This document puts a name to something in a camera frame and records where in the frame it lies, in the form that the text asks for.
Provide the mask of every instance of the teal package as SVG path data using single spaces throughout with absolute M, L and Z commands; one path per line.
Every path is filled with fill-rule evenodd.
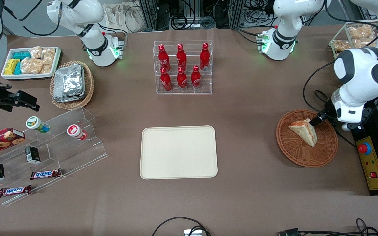
M 21 75 L 21 62 L 17 63 L 17 65 L 15 66 L 14 74 Z
M 30 53 L 27 51 L 24 52 L 15 52 L 12 56 L 13 59 L 20 59 L 23 60 L 24 58 L 30 57 Z

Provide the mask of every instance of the wicker basket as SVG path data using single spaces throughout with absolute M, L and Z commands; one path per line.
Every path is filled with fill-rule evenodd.
M 288 127 L 295 121 L 313 119 L 317 113 L 297 109 L 285 114 L 276 126 L 276 140 L 281 151 L 294 163 L 305 167 L 321 167 L 328 164 L 338 151 L 338 137 L 329 121 L 315 127 L 318 142 L 314 147 L 307 144 Z
M 90 69 L 88 66 L 81 61 L 68 61 L 67 63 L 62 64 L 60 67 L 66 67 L 66 66 L 71 66 L 72 64 L 80 64 L 81 66 L 84 67 L 84 79 L 85 79 L 85 93 L 86 97 L 83 100 L 76 100 L 76 101 L 71 101 L 71 102 L 66 102 L 66 103 L 58 103 L 54 99 L 52 99 L 52 103 L 54 103 L 57 107 L 63 108 L 63 109 L 75 109 L 80 106 L 85 106 L 87 103 L 90 101 L 91 97 L 93 96 L 93 91 L 94 91 L 94 81 L 93 81 L 93 75 L 91 74 Z M 54 83 L 54 77 L 55 74 L 52 75 L 51 78 L 51 86 L 49 87 L 49 92 L 51 93 L 53 97 L 53 83 Z

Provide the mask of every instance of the coca-cola bottle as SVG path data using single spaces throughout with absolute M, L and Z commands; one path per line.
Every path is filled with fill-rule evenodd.
M 164 90 L 166 90 L 166 92 L 171 91 L 173 89 L 173 84 L 171 83 L 170 76 L 167 74 L 164 67 L 160 69 L 160 72 L 161 84 L 163 85 Z
M 177 67 L 182 67 L 183 71 L 186 71 L 186 63 L 187 63 L 186 53 L 183 50 L 183 44 L 181 43 L 177 45 L 176 58 L 177 58 Z
M 158 49 L 159 49 L 158 59 L 160 61 L 160 65 L 161 67 L 164 67 L 167 72 L 169 72 L 171 69 L 170 60 L 168 58 L 167 52 L 164 49 L 164 45 L 160 44 L 158 46 Z
M 201 88 L 201 73 L 199 72 L 199 66 L 193 66 L 193 72 L 191 75 L 193 90 L 199 90 Z
M 187 83 L 186 83 L 186 74 L 185 71 L 183 70 L 183 67 L 177 68 L 177 84 L 179 85 L 179 90 L 180 91 L 186 91 L 187 88 Z
M 200 64 L 199 67 L 202 71 L 208 71 L 210 69 L 210 51 L 208 50 L 209 45 L 207 42 L 204 42 L 202 45 L 202 52 L 200 56 Z

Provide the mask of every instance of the white tray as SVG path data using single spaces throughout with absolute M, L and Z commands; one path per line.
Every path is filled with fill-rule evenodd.
M 31 49 L 31 48 L 13 48 L 13 49 L 10 49 L 9 52 L 8 52 L 6 61 L 4 63 L 3 70 L 1 71 L 1 77 L 3 77 L 6 80 L 9 80 L 9 81 L 41 79 L 41 78 L 50 79 L 52 74 L 55 73 L 55 70 L 57 68 L 57 64 L 59 62 L 61 50 L 58 47 L 43 47 L 43 48 L 54 48 L 56 50 L 50 73 L 36 74 L 36 75 L 33 75 L 33 74 L 31 74 L 31 75 L 4 75 L 4 69 L 7 66 L 7 62 L 8 62 L 9 59 L 12 59 L 12 56 L 15 52 L 24 52 L 24 51 L 28 51 L 29 49 Z
M 212 126 L 154 127 L 142 132 L 141 178 L 212 178 L 217 172 Z

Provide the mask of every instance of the table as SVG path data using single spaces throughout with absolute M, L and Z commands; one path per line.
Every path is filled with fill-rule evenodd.
M 368 196 L 357 151 L 339 140 L 326 166 L 304 168 L 279 150 L 275 127 L 293 109 L 307 108 L 301 91 L 309 75 L 333 60 L 327 43 L 341 26 L 304 27 L 284 61 L 259 55 L 254 44 L 231 30 L 165 31 L 129 35 L 123 60 L 101 68 L 81 51 L 78 37 L 8 37 L 8 48 L 58 46 L 62 62 L 81 60 L 95 78 L 86 106 L 109 157 L 37 194 L 0 206 L 4 235 L 151 235 L 174 216 L 201 221 L 213 235 L 275 235 L 281 230 L 355 230 L 363 218 L 378 229 L 378 197 Z M 251 29 L 261 32 L 263 29 Z M 213 94 L 158 96 L 153 40 L 199 39 L 213 34 Z M 38 98 L 38 116 L 65 111 L 51 103 L 49 81 L 11 82 Z M 331 94 L 340 86 L 331 67 L 309 83 Z M 36 113 L 0 112 L 0 129 L 25 129 Z M 144 180 L 139 176 L 141 133 L 146 127 L 212 125 L 218 174 L 214 178 Z M 349 133 L 343 133 L 352 140 Z M 188 221 L 165 224 L 158 235 L 182 235 Z

